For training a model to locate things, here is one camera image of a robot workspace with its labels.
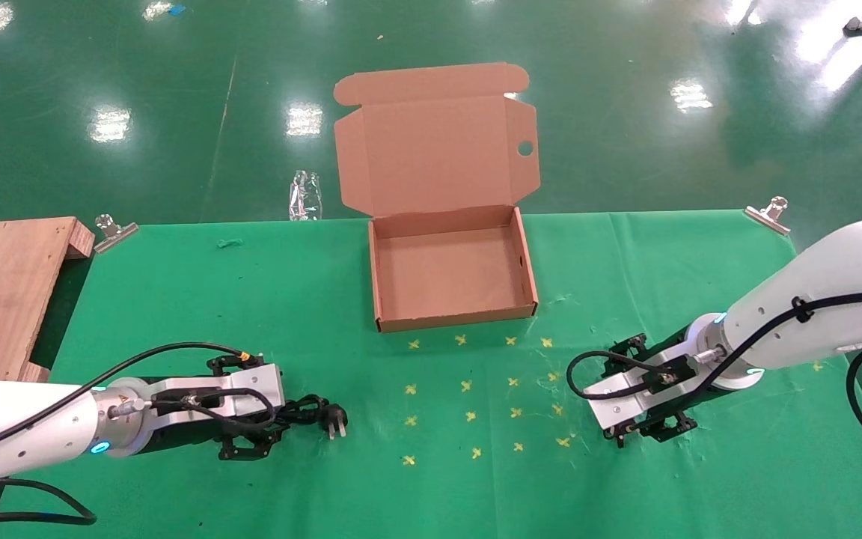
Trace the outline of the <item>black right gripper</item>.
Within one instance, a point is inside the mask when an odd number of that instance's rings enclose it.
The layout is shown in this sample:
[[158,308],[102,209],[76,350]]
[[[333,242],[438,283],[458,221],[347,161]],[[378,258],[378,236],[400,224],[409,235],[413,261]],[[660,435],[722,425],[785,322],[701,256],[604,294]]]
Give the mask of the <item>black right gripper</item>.
[[[646,335],[633,335],[626,340],[615,341],[605,353],[608,361],[646,361],[649,357]],[[625,448],[627,438],[634,434],[663,443],[697,429],[697,420],[688,416],[685,413],[686,410],[728,394],[729,390],[726,389],[707,388],[701,392],[675,397],[651,407],[644,420],[629,419],[615,426],[606,427],[602,430],[602,436],[615,443],[619,449]]]

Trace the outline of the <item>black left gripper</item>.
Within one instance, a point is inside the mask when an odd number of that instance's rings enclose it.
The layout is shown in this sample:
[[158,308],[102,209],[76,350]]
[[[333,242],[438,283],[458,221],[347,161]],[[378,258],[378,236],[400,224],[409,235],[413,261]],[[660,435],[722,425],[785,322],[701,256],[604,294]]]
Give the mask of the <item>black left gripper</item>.
[[[266,365],[263,355],[248,353],[228,354],[206,361],[212,373],[249,371]],[[219,425],[168,425],[154,430],[139,453],[168,451],[188,445],[213,442],[219,438],[219,459],[224,461],[251,461],[268,457],[274,444],[283,440],[287,426],[278,423],[269,425],[246,425],[233,427]]]

